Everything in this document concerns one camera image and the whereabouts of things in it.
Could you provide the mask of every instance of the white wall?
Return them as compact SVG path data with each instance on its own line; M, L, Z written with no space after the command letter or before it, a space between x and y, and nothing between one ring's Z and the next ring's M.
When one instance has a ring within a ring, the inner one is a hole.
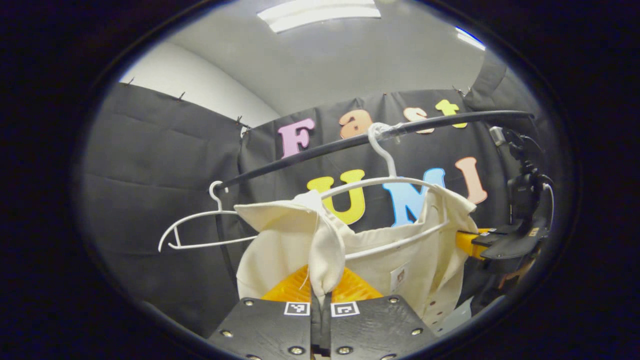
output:
M276 111L225 72L191 51L168 42L138 60L120 79L182 99L258 126L281 117Z

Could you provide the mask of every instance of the shirt label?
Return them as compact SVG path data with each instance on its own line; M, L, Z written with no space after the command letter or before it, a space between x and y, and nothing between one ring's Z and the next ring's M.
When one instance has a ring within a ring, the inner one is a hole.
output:
M399 268L391 272L391 294L396 293L400 285L409 275L409 261L402 264Z

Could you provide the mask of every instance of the foam letter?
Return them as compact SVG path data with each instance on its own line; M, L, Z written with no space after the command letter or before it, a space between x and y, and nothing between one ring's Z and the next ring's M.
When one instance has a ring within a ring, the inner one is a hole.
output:
M424 120L427 118L427 112L420 108L406 108L403 111L404 117L406 117L409 121L418 121ZM418 134L429 134L432 133L435 129L425 129L416 131Z
M299 153L298 144L302 147L309 146L309 132L307 130L311 130L315 126L316 123L312 119L305 119L278 129L278 133L282 135L282 151L284 153L282 157L286 158Z
M342 125L340 137L343 139L350 138L367 132L369 126L373 124L371 115L366 110L351 110L344 114L338 121Z
M469 156L468 158L456 161L456 167L462 171L462 175L465 177L467 190L469 192L467 200L474 204L479 204L486 200L487 193L482 188L482 183L480 183L480 177L478 176L478 171L476 169L476 162L476 158Z
M444 169L431 168L425 171L422 180L425 183L437 184L444 187ZM408 183L383 184L382 187L391 194L391 201L394 205L394 216L396 222L391 227L412 224L409 221L407 211L411 211L414 218L418 219L424 204L424 196L427 194L425 187L418 192L413 185Z
M460 110L458 105L451 104L447 99L441 100L438 104L436 104L436 109L442 111L442 114L445 116L455 115L456 111ZM454 125L454 127L460 127L460 128L463 128L466 126L467 126L466 122Z
M340 175L340 180L347 184L360 181L364 177L364 171L360 169L345 171ZM331 188L333 185L333 178L330 176L318 177L307 183L309 190L317 190L319 193L323 193ZM351 201L351 207L347 211L336 211L333 208L333 200L328 197L323 200L324 206L329 209L335 216L342 220L345 224L353 224L360 220L364 214L364 192L362 188L349 190L349 200Z

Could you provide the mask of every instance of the orange gripper pad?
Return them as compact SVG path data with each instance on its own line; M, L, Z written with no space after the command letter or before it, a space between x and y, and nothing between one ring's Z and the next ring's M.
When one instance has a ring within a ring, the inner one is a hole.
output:
M367 284L356 273L344 268L340 283L332 291L331 302L359 301L378 297L382 297L380 292ZM262 299L282 302L310 302L311 287L307 279L307 265L299 268L269 290Z

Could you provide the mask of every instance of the cream shirt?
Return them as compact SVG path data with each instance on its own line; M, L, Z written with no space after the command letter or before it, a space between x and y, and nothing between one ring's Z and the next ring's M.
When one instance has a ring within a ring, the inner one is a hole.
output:
M383 295L404 297L427 326L437 328L455 308L462 287L467 254L455 245L456 231L476 233L477 227L469 217L476 209L473 203L435 186L428 189L414 224L360 233L328 211L316 190L293 200L236 205L238 214L260 232L238 266L239 296L262 297L308 264L312 289L322 301L338 285L346 266ZM449 224L441 230L400 247L345 261L346 254L431 229L443 223L445 211Z

